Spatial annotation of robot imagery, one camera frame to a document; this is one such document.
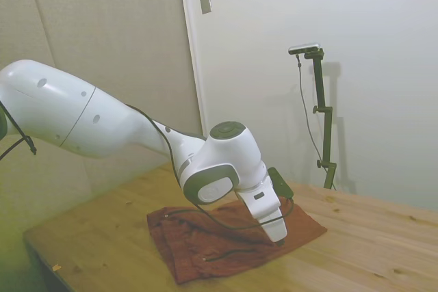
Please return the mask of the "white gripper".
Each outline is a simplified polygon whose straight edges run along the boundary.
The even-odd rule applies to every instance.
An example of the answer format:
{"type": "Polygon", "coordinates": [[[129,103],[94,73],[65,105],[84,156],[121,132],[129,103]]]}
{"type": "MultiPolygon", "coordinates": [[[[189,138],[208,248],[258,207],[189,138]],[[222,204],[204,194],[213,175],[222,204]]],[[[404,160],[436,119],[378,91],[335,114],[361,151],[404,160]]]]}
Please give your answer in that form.
{"type": "Polygon", "coordinates": [[[257,221],[272,242],[277,242],[279,245],[285,243],[287,228],[280,210],[275,210],[264,217],[258,217],[257,221]]]}

